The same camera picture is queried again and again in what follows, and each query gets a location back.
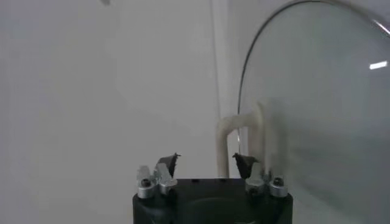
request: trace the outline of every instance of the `curved glass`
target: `curved glass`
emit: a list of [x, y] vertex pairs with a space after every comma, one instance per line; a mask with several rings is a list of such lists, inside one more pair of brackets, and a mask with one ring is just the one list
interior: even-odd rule
[[258, 36], [239, 110], [264, 105], [294, 223], [390, 223], [389, 63], [383, 27], [344, 6], [291, 5]]

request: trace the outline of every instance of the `white pipe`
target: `white pipe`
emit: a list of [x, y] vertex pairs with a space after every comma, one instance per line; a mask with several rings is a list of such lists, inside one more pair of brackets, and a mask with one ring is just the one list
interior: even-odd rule
[[261, 170], [266, 170], [265, 123], [262, 104], [256, 103], [252, 115], [255, 124], [248, 127], [248, 155], [260, 162]]
[[217, 150], [217, 166], [218, 177], [229, 177], [229, 158], [227, 151], [227, 137], [237, 128], [255, 127], [258, 130], [258, 138], [251, 139], [261, 141], [259, 150], [263, 149], [264, 143], [264, 121], [263, 110], [260, 103], [257, 103], [256, 109], [250, 114], [240, 114], [232, 117], [225, 117], [218, 122], [216, 133], [216, 150]]

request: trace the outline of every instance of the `silver bracket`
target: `silver bracket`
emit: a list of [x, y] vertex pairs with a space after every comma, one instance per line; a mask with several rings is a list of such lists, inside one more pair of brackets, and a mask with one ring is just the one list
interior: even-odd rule
[[169, 190], [177, 185], [177, 180], [171, 176], [165, 163], [158, 163], [156, 165], [155, 176], [160, 185], [160, 192], [163, 195], [168, 195]]
[[155, 194], [156, 181], [148, 166], [140, 166], [137, 180], [137, 196], [142, 199], [151, 198]]
[[260, 163], [253, 163], [250, 177], [245, 180], [245, 190], [254, 195], [264, 192], [265, 182], [261, 178]]

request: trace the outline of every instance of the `black screw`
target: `black screw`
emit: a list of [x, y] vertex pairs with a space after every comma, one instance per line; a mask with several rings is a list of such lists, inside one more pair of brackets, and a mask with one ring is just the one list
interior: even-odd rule
[[141, 186], [142, 187], [150, 187], [152, 185], [151, 181], [149, 179], [143, 179], [141, 180]]
[[282, 187], [282, 186], [285, 185], [285, 182], [283, 181], [282, 178], [277, 177], [277, 178], [274, 179], [274, 185], [275, 185], [275, 186]]
[[254, 188], [251, 188], [248, 193], [249, 193], [249, 196], [251, 196], [251, 197], [255, 197], [258, 195], [258, 191]]

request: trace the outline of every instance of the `metal clamp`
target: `metal clamp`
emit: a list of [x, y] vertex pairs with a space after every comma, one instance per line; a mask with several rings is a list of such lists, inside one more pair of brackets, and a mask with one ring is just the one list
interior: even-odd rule
[[282, 177], [275, 177], [269, 182], [269, 192], [272, 196], [277, 198], [284, 198], [288, 195], [287, 186]]
[[142, 199], [151, 198], [155, 194], [156, 181], [148, 166], [140, 166], [137, 178], [137, 196]]
[[264, 186], [260, 163], [253, 163], [250, 177], [245, 180], [245, 190], [251, 195], [261, 195], [264, 193]]
[[171, 176], [165, 163], [156, 165], [155, 175], [160, 185], [160, 192], [163, 195], [168, 195], [169, 191], [177, 185], [177, 180]]

